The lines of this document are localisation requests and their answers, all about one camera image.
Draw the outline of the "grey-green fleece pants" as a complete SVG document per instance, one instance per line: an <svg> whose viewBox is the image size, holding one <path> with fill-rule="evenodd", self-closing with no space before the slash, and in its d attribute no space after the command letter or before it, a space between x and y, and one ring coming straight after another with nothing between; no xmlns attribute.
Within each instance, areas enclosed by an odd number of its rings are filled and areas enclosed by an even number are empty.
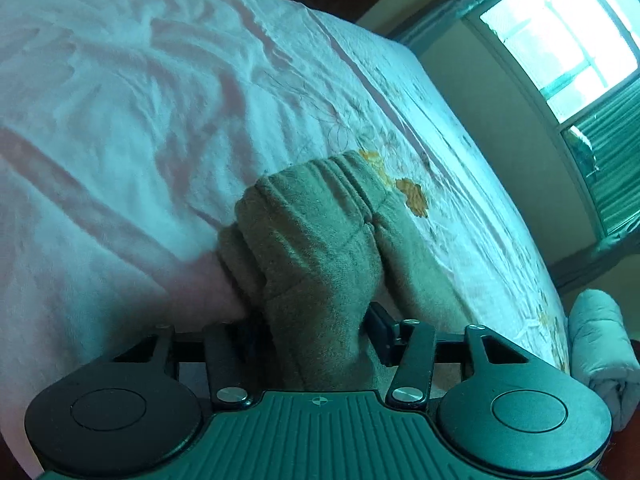
<svg viewBox="0 0 640 480"><path fill-rule="evenodd" d="M399 192L357 152L259 179L218 254L266 320L289 389L387 389L362 327L373 300L442 332L473 321Z"/></svg>

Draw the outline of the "rolled light blue duvet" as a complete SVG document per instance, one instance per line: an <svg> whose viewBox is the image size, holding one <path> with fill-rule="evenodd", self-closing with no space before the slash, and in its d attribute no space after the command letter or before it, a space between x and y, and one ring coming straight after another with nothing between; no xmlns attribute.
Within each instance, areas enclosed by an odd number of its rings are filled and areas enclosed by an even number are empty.
<svg viewBox="0 0 640 480"><path fill-rule="evenodd" d="M622 431L639 406L639 361L617 302L600 289L581 292L568 317L570 374L592 389Z"/></svg>

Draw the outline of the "right teal curtain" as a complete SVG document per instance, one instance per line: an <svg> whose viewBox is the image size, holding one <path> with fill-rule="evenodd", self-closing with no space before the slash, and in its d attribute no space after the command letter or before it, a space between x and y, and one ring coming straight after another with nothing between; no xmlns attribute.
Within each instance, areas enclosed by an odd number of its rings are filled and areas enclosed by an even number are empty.
<svg viewBox="0 0 640 480"><path fill-rule="evenodd" d="M562 138L596 214L597 240L553 263L562 295L639 252L639 78L567 123Z"/></svg>

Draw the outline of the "window with frame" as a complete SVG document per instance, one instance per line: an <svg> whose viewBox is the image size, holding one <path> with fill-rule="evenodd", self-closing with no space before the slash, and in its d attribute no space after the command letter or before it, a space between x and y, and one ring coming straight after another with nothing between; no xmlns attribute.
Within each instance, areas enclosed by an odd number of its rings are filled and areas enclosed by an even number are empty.
<svg viewBox="0 0 640 480"><path fill-rule="evenodd" d="M639 73L639 0L488 0L465 21L558 125Z"/></svg>

